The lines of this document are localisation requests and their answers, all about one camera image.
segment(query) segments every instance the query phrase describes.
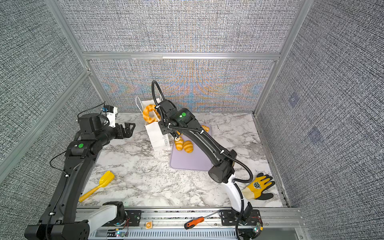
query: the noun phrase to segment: cable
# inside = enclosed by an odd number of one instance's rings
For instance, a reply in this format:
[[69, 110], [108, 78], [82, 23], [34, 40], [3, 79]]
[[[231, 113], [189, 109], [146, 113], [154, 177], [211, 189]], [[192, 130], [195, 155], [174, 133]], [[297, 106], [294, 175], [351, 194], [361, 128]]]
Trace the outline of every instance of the cable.
[[[159, 84], [158, 84], [155, 80], [153, 80], [153, 81], [152, 81], [152, 98], [153, 98], [153, 101], [155, 102], [156, 106], [159, 106], [159, 103], [157, 102], [156, 95], [155, 95], [155, 85], [157, 86], [157, 89], [158, 89], [158, 91], [160, 92], [160, 95], [161, 95], [161, 97], [163, 98], [163, 100], [164, 100], [165, 98], [164, 98], [163, 92], [161, 91], [161, 89], [160, 89], [160, 87], [159, 87]], [[159, 110], [158, 112], [160, 113], [161, 120], [162, 120], [163, 122], [165, 122], [165, 118], [164, 118], [163, 110], [162, 110], [161, 108], [159, 108], [159, 107], [157, 107], [156, 109]]]
[[164, 97], [163, 92], [161, 91], [159, 84], [155, 80], [153, 80], [152, 81], [152, 97], [153, 97], [153, 101], [155, 102], [156, 106], [158, 106], [159, 104], [157, 103], [157, 99], [155, 97], [155, 85], [156, 85], [158, 91], [160, 92], [160, 95], [163, 98], [163, 100], [165, 99], [165, 97]]
[[94, 109], [94, 108], [97, 108], [97, 107], [103, 105], [104, 103], [105, 103], [105, 101], [104, 101], [103, 103], [97, 105], [96, 107], [92, 107], [92, 108], [89, 108], [89, 109], [87, 109], [87, 110], [84, 110], [84, 111], [80, 112], [80, 113], [77, 115], [77, 118], [79, 118], [79, 115], [82, 114], [83, 112], [86, 112], [86, 111], [92, 110], [92, 109]]
[[[169, 126], [169, 128], [174, 128], [174, 129], [180, 129], [180, 130], [188, 130], [188, 131], [193, 131], [193, 132], [199, 132], [199, 130], [197, 129], [193, 129], [193, 128], [187, 128], [187, 127], [175, 127], [175, 126]], [[209, 134], [206, 134], [206, 132], [202, 132], [202, 134], [210, 141], [213, 143], [213, 145], [219, 150], [221, 151], [221, 149], [217, 146], [217, 144], [215, 143], [215, 141], [213, 141], [213, 139], [211, 139], [211, 136]], [[247, 180], [244, 180], [244, 179], [233, 179], [232, 182], [233, 184], [235, 185], [237, 191], [239, 192], [239, 195], [240, 195], [240, 199], [241, 199], [241, 210], [240, 210], [240, 214], [239, 214], [239, 217], [237, 219], [237, 222], [236, 222], [236, 227], [235, 227], [235, 232], [236, 232], [236, 237], [238, 240], [240, 240], [240, 236], [239, 236], [239, 233], [238, 233], [238, 226], [240, 224], [240, 221], [241, 219], [243, 218], [243, 214], [244, 214], [244, 199], [243, 199], [243, 194], [239, 188], [239, 186], [235, 183], [235, 182], [242, 182], [242, 183], [249, 183], [249, 182], [252, 182], [253, 180], [253, 174], [252, 174], [252, 171], [247, 167], [247, 165], [245, 165], [244, 163], [240, 162], [239, 160], [235, 159], [235, 158], [232, 158], [224, 153], [222, 153], [225, 157], [231, 159], [232, 161], [235, 161], [236, 163], [240, 164], [240, 166], [242, 166], [249, 174], [249, 179]]]
[[54, 159], [57, 158], [58, 156], [62, 155], [62, 154], [65, 153], [66, 151], [67, 151], [67, 150], [65, 150], [64, 152], [62, 152], [62, 153], [60, 153], [59, 155], [56, 155], [54, 158], [52, 158], [52, 159], [49, 161], [49, 165], [50, 165], [52, 168], [57, 169], [57, 170], [63, 172], [65, 175], [68, 175], [68, 173], [66, 173], [64, 170], [61, 170], [61, 169], [59, 169], [59, 168], [57, 168], [57, 167], [52, 166], [52, 160], [54, 160]]
[[[66, 177], [66, 178], [65, 178], [65, 183], [64, 183], [63, 190], [61, 191], [60, 196], [57, 198], [57, 201], [56, 201], [55, 205], [53, 206], [52, 211], [55, 210], [57, 203], [59, 202], [61, 196], [63, 195], [65, 186], [67, 185], [67, 180], [68, 180], [68, 178], [69, 178], [69, 177]], [[47, 240], [50, 240], [50, 238], [48, 237], [48, 225], [51, 224], [51, 218], [52, 218], [52, 215], [50, 215], [49, 220], [48, 220], [48, 222], [47, 222], [47, 225], [46, 225], [46, 227], [45, 227], [45, 237], [47, 238]]]
[[83, 162], [77, 164], [73, 169], [76, 169], [80, 164], [82, 164]]
[[237, 191], [239, 192], [240, 199], [241, 199], [240, 215], [239, 215], [239, 218], [237, 219], [236, 226], [235, 226], [236, 237], [237, 237], [238, 240], [241, 240], [240, 236], [239, 236], [239, 224], [240, 224], [240, 221], [243, 218], [243, 214], [244, 214], [244, 199], [243, 199], [243, 194], [242, 194], [239, 186], [236, 183], [234, 183], [234, 185], [235, 185]]
[[[187, 128], [187, 127], [176, 127], [176, 126], [172, 126], [170, 125], [169, 128], [174, 128], [174, 129], [180, 129], [180, 130], [188, 130], [188, 131], [193, 131], [193, 132], [198, 132], [200, 133], [200, 130], [197, 130], [197, 129], [193, 129], [193, 128]], [[218, 145], [215, 143], [215, 141], [213, 139], [211, 139], [212, 137], [207, 134], [205, 131], [202, 133], [205, 138], [207, 138], [219, 151], [221, 151], [221, 149], [218, 147]], [[239, 160], [235, 159], [235, 158], [232, 158], [230, 157], [229, 155], [225, 154], [225, 153], [222, 153], [225, 157], [231, 159], [232, 161], [238, 163], [240, 166], [242, 166], [249, 174], [249, 179], [247, 180], [244, 180], [244, 179], [238, 179], [238, 178], [235, 178], [233, 179], [232, 181], [236, 181], [236, 182], [242, 182], [242, 183], [249, 183], [249, 182], [252, 182], [253, 180], [253, 174], [252, 174], [252, 171], [247, 167], [247, 165], [245, 165], [244, 163], [240, 162]]]

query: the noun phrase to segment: mounting plate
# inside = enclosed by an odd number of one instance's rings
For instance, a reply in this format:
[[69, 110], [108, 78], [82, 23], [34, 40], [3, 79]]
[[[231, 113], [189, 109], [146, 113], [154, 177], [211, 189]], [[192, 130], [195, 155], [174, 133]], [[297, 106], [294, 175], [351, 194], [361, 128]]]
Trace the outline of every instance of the mounting plate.
[[[234, 210], [220, 210], [221, 224], [223, 226], [235, 226], [237, 223], [237, 212]], [[242, 225], [256, 225], [259, 221], [260, 212], [257, 209], [253, 209], [251, 215], [247, 218], [245, 223], [240, 222]]]
[[[129, 227], [138, 227], [140, 225], [141, 210], [125, 210], [125, 213], [127, 214], [127, 217], [130, 218], [130, 220], [128, 221]], [[110, 222], [107, 222], [106, 224], [104, 224], [103, 227], [119, 228]]]

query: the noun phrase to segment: bread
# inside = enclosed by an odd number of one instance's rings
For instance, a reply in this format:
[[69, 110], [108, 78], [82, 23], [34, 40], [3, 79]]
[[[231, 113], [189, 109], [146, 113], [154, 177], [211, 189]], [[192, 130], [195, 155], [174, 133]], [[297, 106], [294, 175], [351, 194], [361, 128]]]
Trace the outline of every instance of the bread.
[[153, 104], [150, 104], [148, 106], [146, 106], [143, 110], [143, 118], [144, 120], [147, 122], [147, 123], [153, 123], [153, 122], [157, 122], [157, 119], [156, 118], [153, 118], [153, 117], [150, 117], [149, 116], [149, 113], [151, 111], [154, 111], [157, 115], [157, 117], [160, 119], [160, 115], [159, 113], [155, 110], [155, 107], [156, 105], [153, 105]]
[[185, 141], [183, 148], [187, 153], [193, 152], [193, 143], [191, 141]]
[[201, 127], [202, 127], [206, 132], [209, 132], [209, 127], [204, 126], [204, 125], [201, 125]]
[[179, 137], [180, 139], [178, 141], [175, 140], [175, 145], [176, 145], [176, 149], [181, 151], [183, 150], [183, 143], [184, 143], [184, 140]]

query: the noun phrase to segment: small orange sticker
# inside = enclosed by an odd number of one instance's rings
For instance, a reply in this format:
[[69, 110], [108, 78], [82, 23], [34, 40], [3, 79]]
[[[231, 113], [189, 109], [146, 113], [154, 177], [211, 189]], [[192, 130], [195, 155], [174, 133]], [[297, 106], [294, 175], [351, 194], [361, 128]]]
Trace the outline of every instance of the small orange sticker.
[[152, 221], [145, 223], [145, 229], [151, 229], [152, 228]]

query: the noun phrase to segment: marble countertop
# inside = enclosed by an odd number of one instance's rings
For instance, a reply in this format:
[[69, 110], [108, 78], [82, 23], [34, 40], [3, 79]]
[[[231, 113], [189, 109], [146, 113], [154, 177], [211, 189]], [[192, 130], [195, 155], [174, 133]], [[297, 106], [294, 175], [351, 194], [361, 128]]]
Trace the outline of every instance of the marble countertop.
[[[251, 114], [197, 113], [200, 124], [212, 126], [213, 138], [222, 146], [234, 149], [237, 159], [246, 164], [255, 176], [271, 175]], [[108, 170], [114, 180], [100, 188], [79, 205], [100, 206], [109, 201], [122, 201], [126, 207], [229, 207], [230, 201], [222, 186], [208, 172], [177, 170], [169, 166], [171, 149], [154, 152], [144, 127], [141, 113], [119, 113], [117, 123], [134, 122], [136, 128], [128, 139], [114, 139], [104, 146], [84, 193], [99, 184]], [[173, 139], [169, 135], [171, 146]], [[235, 164], [236, 177], [247, 179], [248, 173]], [[239, 183], [241, 189], [247, 184]], [[270, 200], [254, 200], [254, 207], [282, 207], [276, 186], [268, 189], [275, 196]]]

